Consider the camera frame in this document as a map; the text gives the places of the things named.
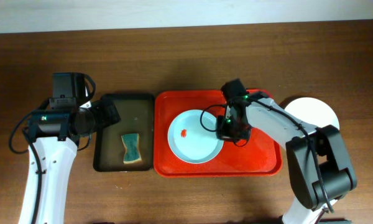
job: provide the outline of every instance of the white wall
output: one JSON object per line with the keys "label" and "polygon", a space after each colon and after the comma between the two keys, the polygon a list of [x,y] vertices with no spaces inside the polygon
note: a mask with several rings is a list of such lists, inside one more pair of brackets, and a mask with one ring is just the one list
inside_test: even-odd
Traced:
{"label": "white wall", "polygon": [[0,0],[0,33],[373,19],[373,0]]}

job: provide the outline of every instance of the dark brown table surface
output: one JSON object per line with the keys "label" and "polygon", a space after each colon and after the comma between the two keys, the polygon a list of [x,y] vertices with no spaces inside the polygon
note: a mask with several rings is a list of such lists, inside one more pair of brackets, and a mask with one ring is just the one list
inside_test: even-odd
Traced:
{"label": "dark brown table surface", "polygon": [[[28,155],[13,126],[52,94],[52,73],[91,75],[95,99],[117,91],[219,89],[241,78],[281,103],[329,104],[358,178],[334,215],[373,223],[373,21],[0,34],[0,223],[17,223]],[[224,223],[276,218],[293,192],[287,161],[272,177],[166,179],[154,170],[100,173],[94,143],[71,169],[65,223]],[[14,145],[26,149],[20,133]]]}

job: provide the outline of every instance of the wire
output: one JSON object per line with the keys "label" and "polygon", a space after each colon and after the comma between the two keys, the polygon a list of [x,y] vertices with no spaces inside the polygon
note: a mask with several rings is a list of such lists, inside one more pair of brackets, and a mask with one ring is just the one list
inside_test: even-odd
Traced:
{"label": "wire", "polygon": [[319,213],[318,217],[316,218],[316,221],[314,224],[318,224],[321,219],[322,219],[322,216],[325,214],[325,213],[329,213],[329,211],[327,211],[327,209],[322,209],[322,211]]}
{"label": "wire", "polygon": [[210,108],[212,107],[215,107],[215,106],[220,106],[222,108],[226,108],[226,105],[211,105],[209,107],[207,107],[206,109],[204,109],[201,114],[200,114],[200,125],[206,130],[206,131],[210,131],[210,132],[216,132],[217,131],[217,128],[215,130],[210,130],[208,128],[206,128],[204,125],[203,125],[203,122],[202,122],[202,118],[203,118],[203,114]]}
{"label": "wire", "polygon": [[[43,110],[45,109],[49,104],[49,99],[46,99],[42,102],[42,104],[37,108],[37,110]],[[10,138],[8,139],[8,147],[10,148],[11,152],[15,153],[15,154],[23,154],[23,153],[26,153],[27,152],[27,149],[25,151],[17,151],[13,148],[12,146],[12,139],[14,138],[14,135],[15,135],[15,132],[18,130],[19,126],[34,112],[35,110],[32,110],[31,112],[29,112],[27,115],[24,116],[24,118],[22,118],[18,123],[17,125],[15,126],[15,128],[12,130],[11,134],[10,134]]]}
{"label": "wire", "polygon": [[77,151],[82,151],[83,149],[86,149],[90,145],[90,142],[91,142],[91,134],[88,136],[87,144],[84,147],[77,149]]}
{"label": "wire", "polygon": [[265,103],[262,103],[258,100],[253,100],[253,102],[256,102],[256,103],[260,104],[261,106],[263,106],[265,108],[268,108],[269,110],[272,110],[276,113],[279,113],[279,114],[283,115],[284,117],[289,119],[295,126],[297,126],[299,128],[299,130],[305,135],[306,140],[308,141],[308,149],[311,150],[311,152],[312,152],[313,162],[315,163],[316,174],[318,174],[318,180],[319,180],[319,184],[321,186],[322,194],[323,194],[323,196],[326,200],[326,204],[327,204],[330,212],[334,213],[333,207],[331,206],[330,201],[329,201],[328,194],[326,193],[325,184],[323,183],[323,178],[322,178],[322,174],[321,174],[321,171],[320,171],[320,168],[319,168],[318,158],[316,156],[316,149],[313,147],[312,142],[310,140],[310,136],[308,135],[307,131],[305,131],[304,127],[301,124],[296,122],[291,116],[284,113],[283,111],[280,111],[280,110],[274,108],[273,106],[268,106]]}
{"label": "wire", "polygon": [[90,85],[93,87],[93,91],[91,93],[88,93],[88,99],[87,101],[90,101],[91,99],[93,99],[93,96],[95,94],[95,82],[93,81],[93,79],[89,76],[89,75],[85,75],[85,78],[89,81]]}
{"label": "wire", "polygon": [[15,150],[13,147],[12,147],[12,139],[15,135],[15,132],[18,130],[19,126],[33,113],[33,111],[29,112],[26,116],[24,116],[24,118],[22,118],[18,123],[17,125],[15,126],[15,128],[12,130],[11,132],[11,135],[10,135],[10,138],[8,139],[8,147],[10,148],[11,152],[15,153],[15,154],[23,154],[25,152],[27,152],[27,149],[25,151],[17,151]]}
{"label": "wire", "polygon": [[251,130],[249,131],[249,137],[247,137],[247,140],[246,140],[246,142],[245,142],[243,145],[240,146],[240,145],[236,144],[236,141],[233,141],[233,143],[234,143],[234,145],[237,146],[237,147],[244,147],[244,146],[247,145],[247,143],[249,143],[249,141],[250,141],[250,136],[251,136]]}
{"label": "wire", "polygon": [[28,137],[28,135],[26,133],[26,129],[27,128],[23,128],[22,129],[22,133],[24,134],[25,139],[26,139],[26,141],[27,141],[30,149],[33,152],[33,155],[35,157],[36,164],[37,164],[37,191],[36,191],[35,207],[34,207],[33,216],[32,216],[32,222],[31,222],[32,224],[35,224],[36,223],[36,219],[37,219],[37,214],[39,212],[40,195],[42,193],[42,178],[43,178],[42,174],[43,174],[43,171],[42,171],[42,165],[40,163],[39,155],[37,154],[35,146],[30,141],[30,139],[29,139],[29,137]]}

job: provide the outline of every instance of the red piece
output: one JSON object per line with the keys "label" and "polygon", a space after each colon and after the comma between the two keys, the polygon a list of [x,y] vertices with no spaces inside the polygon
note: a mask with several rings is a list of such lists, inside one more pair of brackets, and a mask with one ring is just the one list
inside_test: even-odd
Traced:
{"label": "red piece", "polygon": [[[214,159],[202,164],[189,164],[173,154],[167,141],[168,128],[173,119],[184,111],[203,110],[214,104],[225,104],[225,99],[219,90],[166,91],[156,98],[154,133],[156,172],[164,177],[276,174],[282,168],[280,146],[268,135],[255,128],[251,130],[251,138],[246,146],[237,147],[231,142],[224,142],[221,152]],[[208,112],[217,116],[224,114],[224,109],[213,107]]]}
{"label": "red piece", "polygon": [[187,136],[187,130],[184,129],[181,131],[181,137],[185,138]]}

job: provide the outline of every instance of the black tray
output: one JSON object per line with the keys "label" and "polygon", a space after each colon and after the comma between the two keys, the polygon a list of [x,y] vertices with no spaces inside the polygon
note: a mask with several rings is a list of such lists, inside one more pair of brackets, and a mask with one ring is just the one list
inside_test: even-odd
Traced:
{"label": "black tray", "polygon": [[[155,98],[148,93],[109,94],[121,121],[97,131],[93,167],[98,172],[145,171],[153,166]],[[138,133],[142,161],[124,164],[125,148],[121,136]]]}

